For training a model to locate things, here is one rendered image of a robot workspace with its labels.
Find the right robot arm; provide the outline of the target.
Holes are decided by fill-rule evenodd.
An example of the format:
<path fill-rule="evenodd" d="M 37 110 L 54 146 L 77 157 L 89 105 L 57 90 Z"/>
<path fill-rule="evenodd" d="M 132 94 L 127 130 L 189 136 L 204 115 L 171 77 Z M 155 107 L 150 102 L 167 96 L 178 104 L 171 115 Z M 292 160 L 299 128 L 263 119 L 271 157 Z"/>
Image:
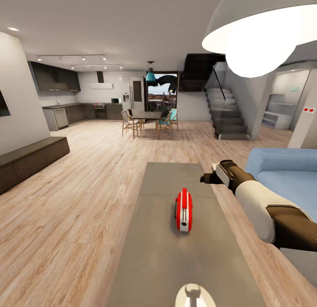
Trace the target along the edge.
<path fill-rule="evenodd" d="M 306 212 L 233 161 L 212 164 L 212 173 L 205 173 L 200 182 L 232 190 L 257 236 L 273 244 L 317 289 L 317 223 Z"/>

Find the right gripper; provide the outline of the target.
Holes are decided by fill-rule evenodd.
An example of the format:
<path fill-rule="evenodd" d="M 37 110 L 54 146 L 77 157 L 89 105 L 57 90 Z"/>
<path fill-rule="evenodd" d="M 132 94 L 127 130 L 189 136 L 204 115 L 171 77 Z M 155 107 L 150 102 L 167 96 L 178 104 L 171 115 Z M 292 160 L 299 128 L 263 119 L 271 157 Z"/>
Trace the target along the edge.
<path fill-rule="evenodd" d="M 213 173 L 205 173 L 201 178 L 200 178 L 200 182 L 201 183 L 206 183 L 206 184 L 223 184 L 222 181 L 217 180 L 214 177 L 214 173 L 216 171 L 214 171 Z"/>

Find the radio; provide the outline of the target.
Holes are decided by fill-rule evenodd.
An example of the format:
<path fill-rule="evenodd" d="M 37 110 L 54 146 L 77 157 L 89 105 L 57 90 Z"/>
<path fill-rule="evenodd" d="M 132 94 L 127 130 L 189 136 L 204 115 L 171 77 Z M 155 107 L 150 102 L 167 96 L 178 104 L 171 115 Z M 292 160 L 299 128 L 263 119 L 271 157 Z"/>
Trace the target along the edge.
<path fill-rule="evenodd" d="M 189 232 L 192 229 L 192 198 L 187 188 L 179 192 L 175 201 L 177 205 L 174 218 L 177 219 L 177 228 L 180 231 Z"/>

